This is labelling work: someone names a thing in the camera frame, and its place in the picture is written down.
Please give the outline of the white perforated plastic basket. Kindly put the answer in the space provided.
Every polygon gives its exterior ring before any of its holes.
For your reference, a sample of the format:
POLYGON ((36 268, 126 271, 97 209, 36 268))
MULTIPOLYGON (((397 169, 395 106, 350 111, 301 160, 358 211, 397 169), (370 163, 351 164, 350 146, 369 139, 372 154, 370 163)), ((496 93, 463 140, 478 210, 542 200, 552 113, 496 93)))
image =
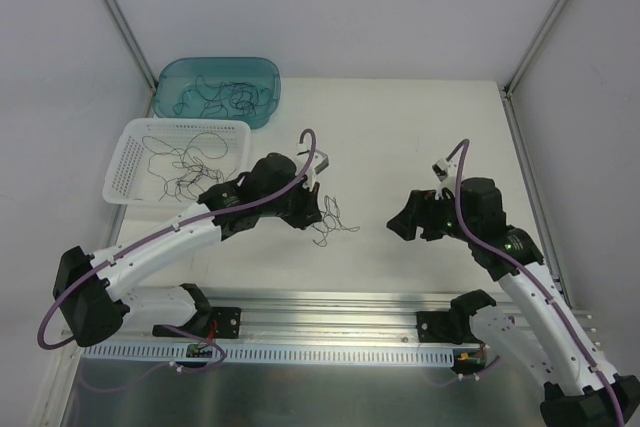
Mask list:
POLYGON ((241 121, 135 119, 117 142, 102 196, 116 205, 186 205, 246 171, 250 146, 241 121))

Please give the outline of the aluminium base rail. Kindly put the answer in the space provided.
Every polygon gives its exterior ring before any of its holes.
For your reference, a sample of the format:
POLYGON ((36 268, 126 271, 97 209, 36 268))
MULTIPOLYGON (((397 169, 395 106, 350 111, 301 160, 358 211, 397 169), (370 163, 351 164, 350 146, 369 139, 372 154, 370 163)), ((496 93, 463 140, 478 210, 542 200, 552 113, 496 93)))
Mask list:
POLYGON ((129 310, 111 340, 169 341, 155 325, 179 326, 198 310, 242 309, 237 339, 219 343, 314 346, 439 346, 420 343, 418 311, 448 311, 452 293, 296 292, 216 289, 193 284, 137 287, 120 301, 129 310))

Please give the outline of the right aluminium frame post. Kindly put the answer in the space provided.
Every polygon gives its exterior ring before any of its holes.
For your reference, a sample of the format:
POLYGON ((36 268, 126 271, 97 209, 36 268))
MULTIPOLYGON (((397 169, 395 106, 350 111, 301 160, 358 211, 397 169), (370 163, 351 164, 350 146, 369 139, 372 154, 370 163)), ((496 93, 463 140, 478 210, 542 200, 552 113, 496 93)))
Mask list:
POLYGON ((503 87, 505 96, 510 99, 530 67, 533 65, 536 57, 542 51, 547 39, 551 35, 553 29, 560 21, 561 16, 568 7, 571 0, 553 0, 551 6, 544 15, 541 23, 537 27, 531 41, 519 60, 514 72, 509 77, 503 87))

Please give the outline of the left aluminium frame post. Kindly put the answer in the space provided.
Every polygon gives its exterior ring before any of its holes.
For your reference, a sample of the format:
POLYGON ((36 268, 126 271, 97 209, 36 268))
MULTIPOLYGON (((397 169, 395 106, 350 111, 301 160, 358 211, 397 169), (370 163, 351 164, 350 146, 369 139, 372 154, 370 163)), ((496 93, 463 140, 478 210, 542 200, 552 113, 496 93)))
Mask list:
POLYGON ((123 40, 129 55, 133 59, 147 87, 156 91, 158 80, 154 74, 118 0, 101 0, 109 17, 113 21, 119 36, 123 40))

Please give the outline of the aluminium frame post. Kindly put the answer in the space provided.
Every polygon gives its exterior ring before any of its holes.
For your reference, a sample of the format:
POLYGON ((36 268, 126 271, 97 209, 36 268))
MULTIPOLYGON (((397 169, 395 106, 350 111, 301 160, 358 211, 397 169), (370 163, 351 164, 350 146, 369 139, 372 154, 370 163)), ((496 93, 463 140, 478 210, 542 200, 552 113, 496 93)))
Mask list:
POLYGON ((514 72, 509 77, 503 87, 505 96, 510 99, 530 67, 533 65, 536 57, 542 51, 547 39, 551 35, 553 29, 560 21, 561 16, 568 7, 571 0, 553 0, 551 6, 544 15, 541 23, 537 27, 531 41, 519 60, 514 72))
POLYGON ((118 0, 101 0, 109 17, 113 21, 119 36, 123 40, 129 55, 133 59, 147 87, 156 91, 158 80, 154 74, 118 0))

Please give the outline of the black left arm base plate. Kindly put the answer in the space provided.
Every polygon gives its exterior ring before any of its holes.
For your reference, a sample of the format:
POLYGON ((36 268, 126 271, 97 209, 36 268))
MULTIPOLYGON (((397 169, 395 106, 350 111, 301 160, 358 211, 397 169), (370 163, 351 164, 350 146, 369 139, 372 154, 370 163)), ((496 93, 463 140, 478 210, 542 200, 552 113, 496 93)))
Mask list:
POLYGON ((159 338, 183 337, 237 339, 240 334, 242 309, 239 307, 210 307, 198 310, 191 319, 179 326, 155 325, 152 335, 159 338))

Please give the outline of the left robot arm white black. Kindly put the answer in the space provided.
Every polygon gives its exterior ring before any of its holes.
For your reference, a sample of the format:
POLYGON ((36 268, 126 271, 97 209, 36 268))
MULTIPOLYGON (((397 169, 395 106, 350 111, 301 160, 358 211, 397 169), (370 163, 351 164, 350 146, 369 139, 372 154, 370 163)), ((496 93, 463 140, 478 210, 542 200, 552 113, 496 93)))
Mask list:
POLYGON ((317 176, 326 154, 305 151, 290 159, 270 153, 235 179, 203 192, 182 213, 147 234, 93 253, 73 247, 61 255, 52 312, 61 312, 80 347, 99 344, 125 328, 158 337, 204 337, 215 310, 194 283, 144 288, 140 284, 180 257, 217 245, 280 218, 304 230, 320 221, 317 176))

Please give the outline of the teal translucent plastic tub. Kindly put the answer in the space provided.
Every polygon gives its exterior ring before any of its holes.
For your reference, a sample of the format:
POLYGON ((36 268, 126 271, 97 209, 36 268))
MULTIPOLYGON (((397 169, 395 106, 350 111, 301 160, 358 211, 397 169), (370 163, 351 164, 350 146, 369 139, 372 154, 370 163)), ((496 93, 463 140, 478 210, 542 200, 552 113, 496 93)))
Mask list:
POLYGON ((187 57, 163 68, 152 108, 160 118, 236 120, 259 129, 280 95, 280 71, 266 58, 187 57))

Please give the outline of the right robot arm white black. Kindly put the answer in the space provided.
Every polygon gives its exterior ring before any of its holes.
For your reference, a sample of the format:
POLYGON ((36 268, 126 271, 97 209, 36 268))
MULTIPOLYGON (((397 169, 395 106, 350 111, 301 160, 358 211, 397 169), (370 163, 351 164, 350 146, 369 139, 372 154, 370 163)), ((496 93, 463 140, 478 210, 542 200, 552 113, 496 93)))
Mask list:
POLYGON ((420 341, 484 343, 520 364, 543 390, 540 412, 548 426, 623 426, 631 419, 639 406, 638 378, 620 374, 590 340, 531 236, 508 224, 493 180, 466 179, 458 193, 413 190, 387 227, 405 241, 451 237, 466 243, 533 334, 518 330, 478 289, 451 300, 446 311, 417 312, 420 341))

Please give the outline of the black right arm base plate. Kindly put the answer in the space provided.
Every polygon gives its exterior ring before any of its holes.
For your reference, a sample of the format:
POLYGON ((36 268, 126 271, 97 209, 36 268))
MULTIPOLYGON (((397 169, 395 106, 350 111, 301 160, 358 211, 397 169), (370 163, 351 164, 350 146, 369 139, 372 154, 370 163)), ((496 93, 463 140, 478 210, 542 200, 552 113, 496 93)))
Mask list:
POLYGON ((452 310, 418 311, 416 329, 420 343, 480 343, 471 332, 469 317, 456 314, 452 310))

